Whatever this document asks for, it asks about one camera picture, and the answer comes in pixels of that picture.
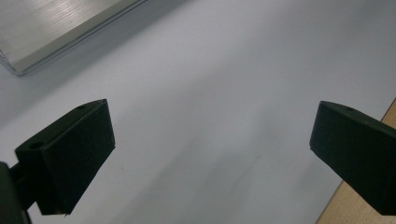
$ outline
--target brushed metal surface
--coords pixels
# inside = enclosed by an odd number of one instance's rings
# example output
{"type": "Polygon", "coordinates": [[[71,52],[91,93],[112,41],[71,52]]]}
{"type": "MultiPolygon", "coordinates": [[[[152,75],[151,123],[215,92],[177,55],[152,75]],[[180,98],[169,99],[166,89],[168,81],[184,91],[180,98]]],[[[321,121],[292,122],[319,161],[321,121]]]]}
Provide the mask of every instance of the brushed metal surface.
{"type": "Polygon", "coordinates": [[[0,1],[0,51],[21,72],[137,1],[0,1]]]}

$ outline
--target white surface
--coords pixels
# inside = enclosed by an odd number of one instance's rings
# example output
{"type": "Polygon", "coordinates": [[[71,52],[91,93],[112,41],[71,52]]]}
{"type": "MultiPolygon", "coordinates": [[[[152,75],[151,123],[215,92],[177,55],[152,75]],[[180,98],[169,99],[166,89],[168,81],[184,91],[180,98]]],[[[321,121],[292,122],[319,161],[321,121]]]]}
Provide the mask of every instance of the white surface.
{"type": "Polygon", "coordinates": [[[34,223],[314,223],[340,182],[320,100],[396,96],[394,1],[149,0],[39,72],[0,68],[0,158],[107,98],[117,147],[71,216],[34,223]]]}

